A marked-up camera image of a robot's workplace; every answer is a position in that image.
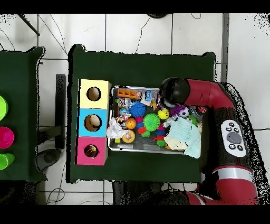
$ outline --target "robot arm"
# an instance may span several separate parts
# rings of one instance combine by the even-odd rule
[[[187,193],[191,204],[257,204],[257,191],[253,171],[248,159],[248,148],[229,94],[218,83],[192,79],[166,79],[159,92],[160,103],[166,108],[177,104],[207,106],[209,119],[208,160],[203,173],[216,176],[215,191],[219,200]],[[207,191],[207,185],[201,183]]]

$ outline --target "green container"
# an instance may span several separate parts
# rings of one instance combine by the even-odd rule
[[[0,120],[2,120],[6,116],[7,111],[8,111],[7,102],[2,96],[0,96]]]
[[[15,160],[15,156],[11,153],[0,154],[0,170],[6,169]]]

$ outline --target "yellow ball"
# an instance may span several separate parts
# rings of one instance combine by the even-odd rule
[[[170,115],[170,112],[168,109],[160,110],[158,111],[158,116],[162,120],[166,120]]]

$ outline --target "green tablecloth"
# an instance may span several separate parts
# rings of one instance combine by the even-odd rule
[[[153,88],[159,88],[169,77],[213,81],[215,60],[213,53],[195,56],[85,52],[83,46],[74,45],[69,52],[67,121],[71,125],[67,135],[71,139],[67,140],[66,180],[199,182],[199,161],[185,155],[109,151],[105,166],[74,165],[78,79]]]
[[[37,62],[42,47],[28,52],[0,51],[0,96],[8,102],[8,113],[0,126],[15,134],[13,144],[0,154],[13,153],[15,161],[0,171],[0,180],[41,181],[45,176],[35,166],[37,144]]]

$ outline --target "round hole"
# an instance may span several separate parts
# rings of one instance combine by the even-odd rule
[[[84,148],[84,154],[89,158],[95,158],[98,153],[98,148],[95,145],[88,145]]]
[[[96,132],[102,125],[101,118],[96,114],[87,115],[84,119],[84,127],[90,132]]]
[[[98,87],[90,87],[86,95],[90,101],[98,101],[101,97],[101,91]]]

